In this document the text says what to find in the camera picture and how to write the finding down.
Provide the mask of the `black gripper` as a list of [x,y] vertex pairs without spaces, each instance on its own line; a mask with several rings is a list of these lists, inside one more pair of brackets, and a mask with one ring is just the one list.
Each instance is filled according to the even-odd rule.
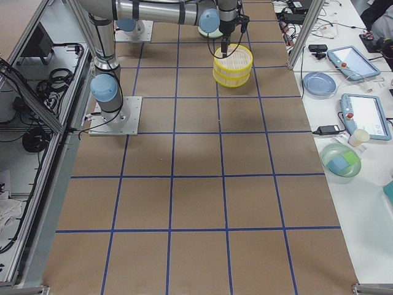
[[249,23],[249,16],[243,15],[238,10],[219,11],[220,25],[219,31],[223,34],[221,40],[222,58],[228,56],[228,46],[230,45],[230,36],[234,32],[236,26],[241,26],[241,33],[244,34]]

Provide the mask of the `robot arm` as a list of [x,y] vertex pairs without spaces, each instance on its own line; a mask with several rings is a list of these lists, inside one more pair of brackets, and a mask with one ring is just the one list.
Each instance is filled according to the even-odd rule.
[[227,56],[236,26],[245,32],[249,17],[242,14],[241,1],[79,1],[87,12],[95,50],[96,74],[114,86],[113,100],[105,103],[95,95],[105,121],[123,119],[127,111],[120,94],[120,62],[115,50],[115,27],[137,38],[146,21],[198,26],[206,34],[220,31],[222,56]]

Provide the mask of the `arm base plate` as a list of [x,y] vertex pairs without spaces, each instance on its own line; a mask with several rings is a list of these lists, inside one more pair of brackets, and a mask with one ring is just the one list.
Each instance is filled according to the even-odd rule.
[[120,113],[109,114],[101,112],[98,103],[95,104],[97,116],[91,119],[91,129],[88,133],[92,136],[122,136],[138,134],[139,120],[142,108],[141,96],[125,96]]
[[123,18],[115,21],[116,43],[143,43],[152,39],[153,21]]

